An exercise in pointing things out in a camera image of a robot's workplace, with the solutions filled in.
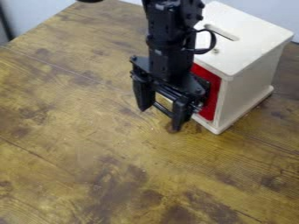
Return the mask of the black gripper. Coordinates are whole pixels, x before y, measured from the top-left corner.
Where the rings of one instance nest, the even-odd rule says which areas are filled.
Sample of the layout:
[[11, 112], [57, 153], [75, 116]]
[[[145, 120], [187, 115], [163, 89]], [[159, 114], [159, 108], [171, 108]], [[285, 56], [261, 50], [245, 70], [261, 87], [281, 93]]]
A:
[[[150, 25], [146, 37], [149, 56], [131, 57], [135, 100], [142, 111], [155, 104], [155, 85], [178, 83], [185, 76], [194, 74], [194, 55], [208, 52], [206, 49], [196, 48], [197, 34], [202, 31], [193, 26]], [[182, 129], [193, 113], [190, 99], [178, 98], [173, 103], [174, 131]]]

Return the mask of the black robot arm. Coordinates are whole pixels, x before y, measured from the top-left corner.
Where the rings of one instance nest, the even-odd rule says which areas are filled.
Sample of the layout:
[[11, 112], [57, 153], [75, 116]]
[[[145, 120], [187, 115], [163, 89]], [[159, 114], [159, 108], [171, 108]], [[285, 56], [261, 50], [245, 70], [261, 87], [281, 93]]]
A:
[[210, 83], [193, 73], [201, 4], [202, 0], [143, 0], [149, 55], [130, 59], [138, 107], [158, 108], [173, 119], [175, 131], [200, 112], [210, 92]]

